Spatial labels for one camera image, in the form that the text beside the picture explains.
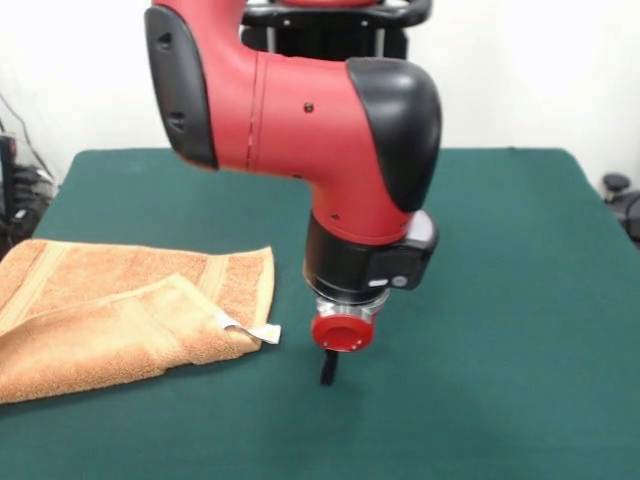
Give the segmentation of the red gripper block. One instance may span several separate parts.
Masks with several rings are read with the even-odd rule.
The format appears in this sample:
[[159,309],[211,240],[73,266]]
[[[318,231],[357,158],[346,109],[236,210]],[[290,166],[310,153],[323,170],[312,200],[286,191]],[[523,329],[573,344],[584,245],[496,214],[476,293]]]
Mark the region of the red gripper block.
[[320,384],[334,383],[338,366],[338,352],[350,353],[368,347],[375,335],[375,317],[363,318],[353,314],[317,314],[311,322],[313,340],[324,348],[325,358]]

